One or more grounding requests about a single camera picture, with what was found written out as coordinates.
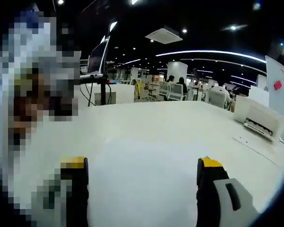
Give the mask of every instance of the office desk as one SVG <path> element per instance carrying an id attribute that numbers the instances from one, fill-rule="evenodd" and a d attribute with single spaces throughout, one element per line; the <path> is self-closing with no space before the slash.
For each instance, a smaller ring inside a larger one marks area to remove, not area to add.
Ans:
<path id="1" fill-rule="evenodd" d="M 19 159 L 14 194 L 28 203 L 61 157 L 86 156 L 95 227 L 195 226 L 199 157 L 220 161 L 259 212 L 284 176 L 284 144 L 269 144 L 235 122 L 233 113 L 203 102 L 97 106 L 79 111 L 72 122 L 44 120 Z M 257 144 L 276 165 L 237 136 Z"/>

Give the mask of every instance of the white chair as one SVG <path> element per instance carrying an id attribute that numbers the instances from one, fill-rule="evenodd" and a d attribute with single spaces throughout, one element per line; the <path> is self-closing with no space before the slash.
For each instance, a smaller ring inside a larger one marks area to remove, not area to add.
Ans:
<path id="1" fill-rule="evenodd" d="M 223 109 L 225 108 L 225 102 L 226 102 L 225 93 L 208 90 L 207 96 L 208 96 L 209 104 L 215 105 L 219 108 L 223 108 Z"/>
<path id="2" fill-rule="evenodd" d="M 170 93 L 167 97 L 168 100 L 183 101 L 187 98 L 187 94 L 183 94 L 182 84 L 170 84 Z"/>
<path id="3" fill-rule="evenodd" d="M 165 96 L 166 98 L 169 96 L 169 83 L 160 81 L 159 95 Z"/>

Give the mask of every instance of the whiteboard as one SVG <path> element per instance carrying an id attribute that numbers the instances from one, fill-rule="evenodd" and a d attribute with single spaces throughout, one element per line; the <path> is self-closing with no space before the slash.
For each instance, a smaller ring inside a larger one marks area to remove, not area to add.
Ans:
<path id="1" fill-rule="evenodd" d="M 284 66 L 268 56 L 265 59 L 269 107 L 284 117 Z M 282 87 L 279 90 L 275 90 L 274 84 L 279 80 L 282 83 Z"/>

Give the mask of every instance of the white pillar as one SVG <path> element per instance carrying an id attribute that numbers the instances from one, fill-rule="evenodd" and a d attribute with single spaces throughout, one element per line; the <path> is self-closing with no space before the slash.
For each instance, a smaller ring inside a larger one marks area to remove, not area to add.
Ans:
<path id="1" fill-rule="evenodd" d="M 174 82 L 176 83 L 179 82 L 180 77 L 183 77 L 184 82 L 186 82 L 187 65 L 179 61 L 169 62 L 167 70 L 167 79 L 169 78 L 170 75 L 173 75 L 175 77 Z"/>
<path id="2" fill-rule="evenodd" d="M 215 80 L 213 80 L 213 79 L 209 79 L 209 80 L 208 80 L 208 88 L 211 89 L 212 86 L 215 87 L 217 83 L 218 83 L 217 81 L 215 81 Z"/>
<path id="3" fill-rule="evenodd" d="M 265 87 L 267 87 L 267 77 L 259 74 L 257 76 L 257 87 L 265 90 Z"/>
<path id="4" fill-rule="evenodd" d="M 138 68 L 132 68 L 131 79 L 138 79 L 138 71 L 139 71 Z"/>

